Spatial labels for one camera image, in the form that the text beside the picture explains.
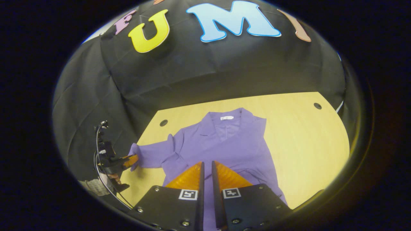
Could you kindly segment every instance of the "light blue letter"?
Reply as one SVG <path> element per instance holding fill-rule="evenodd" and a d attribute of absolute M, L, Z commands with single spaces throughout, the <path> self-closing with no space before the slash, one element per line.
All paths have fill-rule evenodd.
<path fill-rule="evenodd" d="M 203 3 L 188 8 L 186 12 L 195 14 L 199 20 L 204 31 L 200 38 L 203 42 L 212 42 L 227 36 L 227 33 L 217 28 L 215 22 L 224 26 L 231 33 L 240 35 L 244 19 L 249 24 L 247 32 L 251 35 L 281 36 L 281 32 L 270 24 L 258 7 L 252 2 L 233 1 L 231 11 L 226 11 L 210 3 Z"/>

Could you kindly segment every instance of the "pink letter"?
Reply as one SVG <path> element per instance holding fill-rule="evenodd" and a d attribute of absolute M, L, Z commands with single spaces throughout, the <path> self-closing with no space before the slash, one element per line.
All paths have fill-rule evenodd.
<path fill-rule="evenodd" d="M 136 10 L 132 10 L 130 13 L 126 14 L 126 16 L 122 17 L 120 20 L 118 20 L 114 24 L 116 28 L 116 32 L 115 32 L 116 35 L 128 26 L 128 23 L 126 22 L 131 20 L 131 17 L 132 17 L 131 15 L 134 14 L 135 12 Z"/>

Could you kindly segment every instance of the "cable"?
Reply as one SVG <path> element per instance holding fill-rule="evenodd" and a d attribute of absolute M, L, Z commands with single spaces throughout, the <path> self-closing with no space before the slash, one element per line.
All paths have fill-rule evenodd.
<path fill-rule="evenodd" d="M 98 127 L 98 129 L 97 129 L 97 134 L 96 134 L 96 147 L 97 147 L 97 151 L 95 152 L 95 154 L 97 154 L 97 157 L 99 158 L 99 163 L 101 163 L 101 160 L 100 160 L 100 152 L 99 152 L 98 138 L 99 138 L 99 131 L 100 131 L 100 128 L 101 128 L 101 127 L 102 127 L 102 124 L 99 125 L 99 127 Z M 106 187 L 106 189 L 111 193 L 111 195 L 113 195 L 115 198 L 117 198 L 118 201 L 120 201 L 123 205 L 125 205 L 127 208 L 129 208 L 129 209 L 131 210 L 131 209 L 133 208 L 133 206 L 121 195 L 121 193 L 115 188 L 114 184 L 112 184 L 112 185 L 113 185 L 113 189 L 123 198 L 124 201 L 127 202 L 127 204 L 130 205 L 130 207 L 129 207 L 128 205 L 126 205 L 124 202 L 122 202 L 118 197 L 116 197 L 116 196 L 114 195 L 114 193 L 113 193 L 112 191 L 110 191 L 110 189 L 108 188 L 108 186 L 107 186 L 107 185 L 104 183 L 104 181 L 101 179 L 101 177 L 100 177 L 100 170 L 99 170 L 99 168 L 98 168 L 98 166 L 97 166 L 97 162 L 96 162 L 95 156 L 93 157 L 93 159 L 94 159 L 95 167 L 96 167 L 97 173 L 98 173 L 98 175 L 99 175 L 98 177 L 99 177 L 100 181 L 103 183 L 103 185 Z M 107 175 L 107 173 L 106 173 L 106 170 L 104 170 L 104 168 L 102 168 L 102 169 L 103 169 L 104 174 L 105 174 L 107 177 L 109 177 L 109 176 Z"/>

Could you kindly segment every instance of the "black cable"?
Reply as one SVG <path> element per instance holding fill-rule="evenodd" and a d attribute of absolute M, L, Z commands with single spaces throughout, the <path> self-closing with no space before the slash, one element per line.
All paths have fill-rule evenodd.
<path fill-rule="evenodd" d="M 101 125 L 99 125 L 98 126 L 98 129 L 97 129 L 97 134 L 96 134 L 96 147 L 97 147 L 97 156 L 98 156 L 98 158 L 99 158 L 99 163 L 101 163 L 101 160 L 100 160 L 100 151 L 99 151 L 99 131 L 100 131 L 100 128 L 102 127 L 102 124 Z M 104 172 L 104 174 L 109 178 L 109 176 L 107 175 L 107 173 L 106 173 L 106 170 L 104 170 L 104 168 L 102 168 L 103 169 L 103 172 Z M 105 186 L 105 188 L 109 191 L 109 192 L 111 192 L 110 191 L 110 189 L 103 183 L 103 185 Z M 125 201 L 125 202 L 127 202 L 127 204 L 129 204 L 130 205 L 130 208 L 129 209 L 132 209 L 133 208 L 133 206 L 123 197 L 123 195 L 121 195 L 121 193 L 115 188 L 115 185 L 112 183 L 112 185 L 113 185 L 113 188 L 114 188 L 114 190 L 123 198 L 123 200 Z"/>

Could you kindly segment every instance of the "shirt label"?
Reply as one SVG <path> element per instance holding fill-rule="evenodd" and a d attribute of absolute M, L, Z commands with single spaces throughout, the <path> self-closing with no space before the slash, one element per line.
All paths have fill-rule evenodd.
<path fill-rule="evenodd" d="M 224 117 L 220 117 L 220 120 L 232 120 L 234 119 L 234 116 L 224 116 Z"/>

